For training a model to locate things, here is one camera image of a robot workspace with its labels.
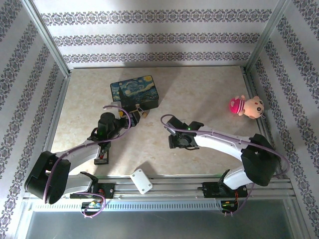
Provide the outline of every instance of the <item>striped wallpaper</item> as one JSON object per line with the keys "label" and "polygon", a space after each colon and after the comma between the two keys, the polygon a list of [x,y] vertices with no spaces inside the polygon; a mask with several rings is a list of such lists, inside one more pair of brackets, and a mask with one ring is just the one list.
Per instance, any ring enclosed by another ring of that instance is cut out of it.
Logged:
{"label": "striped wallpaper", "polygon": [[252,72],[311,238],[319,238],[318,16],[318,1],[290,1]]}
{"label": "striped wallpaper", "polygon": [[64,77],[19,0],[0,0],[0,239],[19,221],[24,180],[43,151]]}
{"label": "striped wallpaper", "polygon": [[70,68],[244,65],[277,0],[35,0]]}

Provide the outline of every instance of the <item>purple cable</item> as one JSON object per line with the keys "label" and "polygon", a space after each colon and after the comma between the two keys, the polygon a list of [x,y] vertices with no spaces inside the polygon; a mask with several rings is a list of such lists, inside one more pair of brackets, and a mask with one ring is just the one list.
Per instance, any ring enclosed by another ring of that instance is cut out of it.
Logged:
{"label": "purple cable", "polygon": [[101,194],[97,194],[97,193],[77,193],[77,194],[92,195],[92,196],[98,196],[98,197],[101,197],[101,198],[102,198],[103,203],[102,203],[102,205],[101,205],[101,208],[100,208],[95,214],[88,216],[88,215],[86,215],[85,213],[87,212],[87,209],[88,209],[89,207],[86,207],[86,208],[84,209],[84,212],[82,212],[82,214],[83,214],[83,216],[84,216],[85,218],[94,218],[95,216],[99,215],[99,214],[103,211],[103,209],[105,208],[105,206],[106,206],[106,199],[105,199],[105,197],[104,197],[103,195],[101,195]]}
{"label": "purple cable", "polygon": [[121,107],[119,107],[119,106],[114,106],[114,105],[103,106],[104,109],[110,108],[110,107],[118,108],[118,109],[120,109],[121,111],[123,111],[123,112],[127,115],[127,117],[129,118],[129,126],[128,126],[128,129],[127,129],[122,135],[120,135],[120,136],[118,136],[118,137],[116,137],[116,138],[111,138],[111,139],[102,140],[102,141],[98,141],[98,142],[92,142],[92,143],[88,143],[88,144],[82,144],[82,145],[80,145],[80,146],[78,146],[78,147],[75,147],[75,148],[72,148],[72,149],[70,149],[69,151],[67,151],[66,153],[62,154],[61,157],[59,157],[59,158],[56,160],[55,164],[53,165],[53,167],[52,167],[52,169],[51,169],[51,172],[50,172],[50,174],[49,174],[49,178],[48,178],[48,180],[47,180],[47,182],[46,182],[46,185],[45,185],[45,188],[44,188],[44,193],[43,193],[43,200],[44,200],[44,203],[45,203],[45,204],[46,204],[47,194],[48,194],[48,191],[49,191],[49,186],[50,186],[50,183],[51,183],[51,180],[52,180],[53,172],[54,172],[55,168],[57,167],[58,163],[59,163],[66,155],[68,155],[68,154],[70,154],[70,153],[72,153],[72,152],[74,152],[74,151],[77,151],[77,150],[79,150],[79,149],[81,149],[81,148],[87,147],[87,146],[91,146],[91,145],[99,144],[99,143],[111,142],[111,141],[114,141],[114,140],[116,140],[116,139],[122,138],[122,137],[129,131],[129,129],[131,128],[131,118],[130,118],[129,113],[128,113],[125,109],[123,109],[123,108],[121,108]]}
{"label": "purple cable", "polygon": [[161,118],[160,118],[160,121],[161,123],[164,125],[164,127],[166,128],[169,128],[171,130],[174,130],[174,131],[179,131],[179,132],[190,132],[190,133],[199,133],[199,134],[209,134],[211,136],[218,136],[219,138],[221,139],[224,139],[224,140],[230,140],[232,141],[233,143],[239,143],[239,144],[246,144],[246,145],[251,145],[251,146],[254,146],[256,148],[260,148],[260,149],[263,149],[265,151],[268,151],[274,155],[277,155],[278,157],[280,157],[283,161],[286,162],[287,164],[287,168],[279,173],[279,174],[276,174],[274,175],[273,177],[278,177],[278,176],[282,176],[284,174],[286,174],[288,171],[289,171],[289,168],[290,168],[290,163],[288,161],[288,159],[286,159],[286,157],[284,157],[283,155],[279,154],[278,152],[270,149],[270,148],[267,148],[267,147],[264,147],[264,146],[261,146],[261,145],[258,145],[258,144],[255,144],[255,143],[251,143],[251,142],[248,142],[248,141],[245,141],[245,140],[241,140],[241,139],[237,139],[237,138],[233,138],[233,137],[230,137],[230,136],[226,136],[226,135],[223,135],[222,133],[217,133],[217,132],[212,132],[212,131],[200,131],[200,130],[187,130],[187,129],[178,129],[178,128],[174,128],[174,127],[171,127],[169,126],[168,124],[164,123],[163,122],[163,118],[166,117],[166,116],[174,116],[174,115],[171,115],[171,114],[167,114],[167,115],[163,115]]}

